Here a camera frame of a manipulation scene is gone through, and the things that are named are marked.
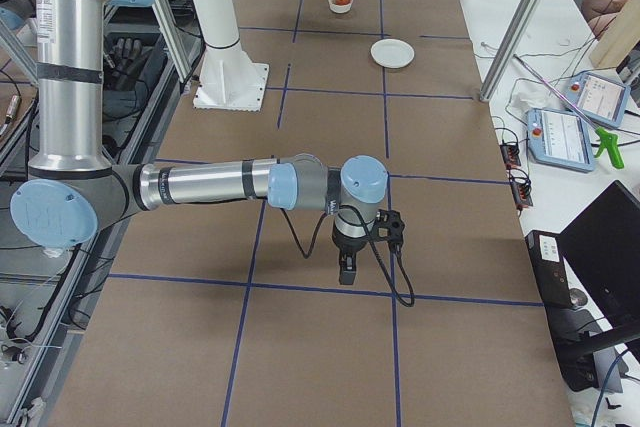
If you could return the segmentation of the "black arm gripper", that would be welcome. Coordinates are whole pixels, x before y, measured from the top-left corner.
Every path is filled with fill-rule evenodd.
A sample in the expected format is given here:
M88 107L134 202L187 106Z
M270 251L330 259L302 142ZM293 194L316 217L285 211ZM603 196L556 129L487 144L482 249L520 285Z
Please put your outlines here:
M332 241L339 250L339 284L353 285L357 275L356 257L367 241L364 237L353 238L343 234L333 234Z

